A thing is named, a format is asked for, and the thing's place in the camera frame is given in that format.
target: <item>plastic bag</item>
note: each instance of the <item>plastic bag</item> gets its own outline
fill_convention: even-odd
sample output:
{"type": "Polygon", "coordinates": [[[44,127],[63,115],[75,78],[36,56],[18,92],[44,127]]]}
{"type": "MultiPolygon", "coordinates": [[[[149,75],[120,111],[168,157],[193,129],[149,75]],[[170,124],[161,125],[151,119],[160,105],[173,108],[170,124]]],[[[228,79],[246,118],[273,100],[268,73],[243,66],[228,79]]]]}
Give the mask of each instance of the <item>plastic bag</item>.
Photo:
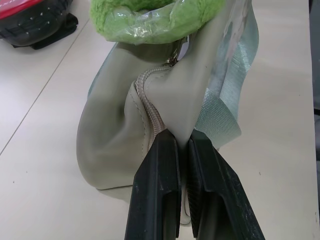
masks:
{"type": "Polygon", "coordinates": [[[110,42],[165,44],[197,31],[224,4],[225,0],[92,0],[90,16],[97,32],[110,42]]]}

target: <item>table surface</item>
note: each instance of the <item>table surface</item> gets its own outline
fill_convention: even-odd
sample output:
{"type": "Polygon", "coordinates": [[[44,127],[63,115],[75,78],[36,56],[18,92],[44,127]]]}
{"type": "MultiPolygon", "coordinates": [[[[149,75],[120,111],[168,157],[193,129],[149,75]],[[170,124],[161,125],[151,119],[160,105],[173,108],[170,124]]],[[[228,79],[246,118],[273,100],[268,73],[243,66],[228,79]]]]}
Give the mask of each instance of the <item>table surface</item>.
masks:
{"type": "MultiPolygon", "coordinates": [[[[242,136],[220,152],[266,240],[320,240],[308,1],[253,8],[260,44],[240,98],[242,136]]],[[[113,46],[88,9],[75,0],[78,31],[46,49],[0,42],[1,240],[124,239],[130,188],[97,191],[76,158],[87,92],[113,46]]],[[[180,239],[193,239],[190,227],[180,239]]]]}

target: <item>zipper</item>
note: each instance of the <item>zipper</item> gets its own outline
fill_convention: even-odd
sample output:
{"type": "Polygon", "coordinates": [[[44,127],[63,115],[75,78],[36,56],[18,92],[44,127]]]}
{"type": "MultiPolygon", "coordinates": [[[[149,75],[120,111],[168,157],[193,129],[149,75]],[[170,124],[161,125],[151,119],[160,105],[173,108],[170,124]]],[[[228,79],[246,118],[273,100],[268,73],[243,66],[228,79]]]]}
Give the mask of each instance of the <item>zipper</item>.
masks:
{"type": "Polygon", "coordinates": [[[141,99],[141,102],[145,108],[145,111],[148,115],[148,118],[150,119],[151,125],[152,125],[152,134],[150,137],[150,141],[149,141],[149,145],[148,145],[148,150],[151,148],[152,143],[154,142],[156,136],[161,133],[162,131],[164,131],[166,129],[166,126],[158,112],[158,110],[156,109],[156,107],[148,100],[146,93],[145,93],[145,83],[146,80],[151,76],[151,74],[154,73],[160,73],[160,72],[164,72],[164,71],[168,71],[170,70],[177,62],[178,62],[178,55],[180,53],[182,44],[184,43],[185,39],[181,39],[178,40],[174,43],[174,50],[171,54],[171,57],[167,60],[167,62],[165,64],[163,64],[162,66],[159,67],[155,67],[152,69],[148,69],[147,71],[145,71],[143,74],[141,74],[134,86],[135,86],[135,90],[139,96],[139,98],[141,99]]]}
{"type": "Polygon", "coordinates": [[[148,100],[146,93],[145,93],[145,83],[148,77],[150,77],[151,74],[159,73],[163,71],[168,71],[171,69],[170,65],[164,65],[160,67],[155,67],[152,69],[149,69],[145,71],[143,74],[141,74],[137,81],[135,82],[135,89],[136,92],[141,99],[141,102],[143,103],[143,106],[145,108],[145,111],[150,119],[151,125],[152,125],[152,135],[150,137],[149,147],[148,150],[151,148],[152,143],[154,142],[157,134],[161,133],[163,130],[166,129],[166,126],[164,122],[162,121],[162,118],[158,112],[158,110],[155,108],[155,106],[148,100]]]}

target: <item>beige leather handbag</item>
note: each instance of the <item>beige leather handbag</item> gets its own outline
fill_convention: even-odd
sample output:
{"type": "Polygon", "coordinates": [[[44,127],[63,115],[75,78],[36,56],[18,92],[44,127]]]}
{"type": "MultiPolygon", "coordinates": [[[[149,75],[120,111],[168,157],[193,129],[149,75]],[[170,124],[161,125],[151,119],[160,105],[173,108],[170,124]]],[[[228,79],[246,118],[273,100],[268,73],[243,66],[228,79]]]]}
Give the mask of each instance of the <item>beige leather handbag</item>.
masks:
{"type": "MultiPolygon", "coordinates": [[[[79,123],[77,158],[85,180],[99,190],[132,185],[155,136],[166,128],[180,148],[194,128],[215,148],[238,137],[240,91],[257,47],[250,0],[227,0],[214,19],[179,42],[117,43],[79,123]],[[186,54],[176,63],[183,43],[186,54]]],[[[185,191],[182,203],[181,223],[188,224],[185,191]]]]}

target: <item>bag seam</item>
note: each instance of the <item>bag seam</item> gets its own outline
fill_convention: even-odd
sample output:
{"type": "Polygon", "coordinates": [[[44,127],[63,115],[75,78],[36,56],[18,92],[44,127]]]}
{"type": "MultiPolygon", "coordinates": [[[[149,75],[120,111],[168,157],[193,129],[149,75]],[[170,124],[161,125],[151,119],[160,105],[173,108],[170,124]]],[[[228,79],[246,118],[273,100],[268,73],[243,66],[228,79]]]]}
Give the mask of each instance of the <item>bag seam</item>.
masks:
{"type": "Polygon", "coordinates": [[[130,96],[131,96],[131,98],[132,98],[132,101],[133,101],[134,104],[135,104],[136,109],[138,109],[138,111],[139,111],[139,114],[140,114],[140,117],[141,117],[141,120],[142,120],[142,123],[143,123],[144,137],[143,137],[142,150],[141,150],[141,159],[143,160],[143,159],[144,159],[144,150],[145,150],[145,141],[146,141],[146,136],[147,136],[146,124],[145,124],[144,118],[143,118],[143,116],[142,116],[142,113],[141,113],[141,111],[140,111],[140,109],[139,109],[139,107],[138,107],[138,104],[136,103],[134,97],[133,97],[132,94],[131,94],[131,88],[129,89],[129,94],[130,94],[130,96]]]}

